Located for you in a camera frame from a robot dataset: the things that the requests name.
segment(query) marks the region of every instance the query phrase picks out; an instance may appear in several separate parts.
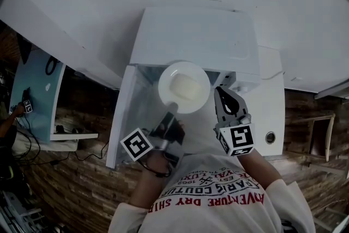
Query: light blue panel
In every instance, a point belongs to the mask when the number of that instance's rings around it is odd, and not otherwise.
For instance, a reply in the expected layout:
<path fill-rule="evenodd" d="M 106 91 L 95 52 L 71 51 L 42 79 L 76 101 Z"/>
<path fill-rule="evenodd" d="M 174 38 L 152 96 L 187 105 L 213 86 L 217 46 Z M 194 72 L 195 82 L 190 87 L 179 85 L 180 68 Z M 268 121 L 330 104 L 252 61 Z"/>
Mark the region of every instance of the light blue panel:
<path fill-rule="evenodd" d="M 26 64 L 20 59 L 11 93 L 10 107 L 22 101 L 23 91 L 30 87 L 33 111 L 26 114 L 35 137 L 43 142 L 50 141 L 51 117 L 55 102 L 59 76 L 64 64 L 58 62 L 54 72 L 48 76 L 45 73 L 46 64 L 51 56 L 41 49 L 30 53 Z M 20 124 L 28 128 L 24 117 L 19 118 Z"/>

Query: white appliance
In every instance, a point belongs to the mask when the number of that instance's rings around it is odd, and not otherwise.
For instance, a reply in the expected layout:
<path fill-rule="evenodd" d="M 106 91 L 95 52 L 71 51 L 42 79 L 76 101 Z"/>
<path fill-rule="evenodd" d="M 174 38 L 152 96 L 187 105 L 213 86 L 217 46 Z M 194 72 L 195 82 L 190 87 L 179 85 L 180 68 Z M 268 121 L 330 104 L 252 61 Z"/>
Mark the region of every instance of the white appliance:
<path fill-rule="evenodd" d="M 260 83 L 258 46 L 246 13 L 204 8 L 146 8 L 127 66 L 113 119 L 107 166 L 127 161 L 120 141 L 137 127 L 151 129 L 150 100 L 168 65 L 189 61 L 207 73 L 212 87 L 244 93 Z"/>

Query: white bowl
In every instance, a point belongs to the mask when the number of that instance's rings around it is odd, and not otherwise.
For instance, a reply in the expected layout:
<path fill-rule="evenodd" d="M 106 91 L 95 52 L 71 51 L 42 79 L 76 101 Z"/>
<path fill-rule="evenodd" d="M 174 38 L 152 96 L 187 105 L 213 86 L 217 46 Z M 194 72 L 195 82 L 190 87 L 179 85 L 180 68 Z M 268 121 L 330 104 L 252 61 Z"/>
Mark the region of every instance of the white bowl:
<path fill-rule="evenodd" d="M 200 93 L 194 100 L 181 98 L 170 90 L 172 79 L 177 74 L 187 75 L 201 86 Z M 203 107 L 209 97 L 210 88 L 205 71 L 191 62 L 177 62 L 167 67 L 160 77 L 158 86 L 161 101 L 165 105 L 177 103 L 178 113 L 192 113 Z"/>

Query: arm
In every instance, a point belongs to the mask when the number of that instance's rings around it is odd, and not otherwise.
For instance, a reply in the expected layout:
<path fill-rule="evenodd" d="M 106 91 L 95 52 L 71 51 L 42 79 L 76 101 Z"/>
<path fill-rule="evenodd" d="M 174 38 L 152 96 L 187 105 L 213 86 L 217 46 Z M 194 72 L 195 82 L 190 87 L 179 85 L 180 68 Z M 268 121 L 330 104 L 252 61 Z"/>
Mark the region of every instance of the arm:
<path fill-rule="evenodd" d="M 147 165 L 156 172 L 166 173 L 168 172 L 168 163 L 162 153 L 153 152 L 148 158 Z M 165 182 L 166 178 L 158 178 L 154 173 L 144 169 L 131 195 L 129 204 L 138 208 L 149 209 L 165 188 Z"/>
<path fill-rule="evenodd" d="M 22 105 L 18 105 L 13 113 L 0 125 L 0 138 L 4 138 L 7 131 L 10 129 L 11 125 L 15 121 L 15 118 L 22 113 L 24 113 L 25 108 Z"/>
<path fill-rule="evenodd" d="M 267 162 L 256 149 L 238 157 L 241 165 L 264 189 L 274 181 L 282 179 L 279 172 Z"/>

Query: sleeve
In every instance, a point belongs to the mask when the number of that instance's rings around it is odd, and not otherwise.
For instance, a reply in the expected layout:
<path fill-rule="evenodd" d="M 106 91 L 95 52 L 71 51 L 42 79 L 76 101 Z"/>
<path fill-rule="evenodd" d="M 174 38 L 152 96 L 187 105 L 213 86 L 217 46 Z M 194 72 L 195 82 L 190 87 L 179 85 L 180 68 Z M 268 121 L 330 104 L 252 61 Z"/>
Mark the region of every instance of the sleeve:
<path fill-rule="evenodd" d="M 120 203 L 109 226 L 109 233 L 134 233 L 143 223 L 148 209 Z"/>
<path fill-rule="evenodd" d="M 266 193 L 281 219 L 285 233 L 315 233 L 310 208 L 296 182 L 287 186 L 283 180 L 276 180 L 266 189 Z"/>

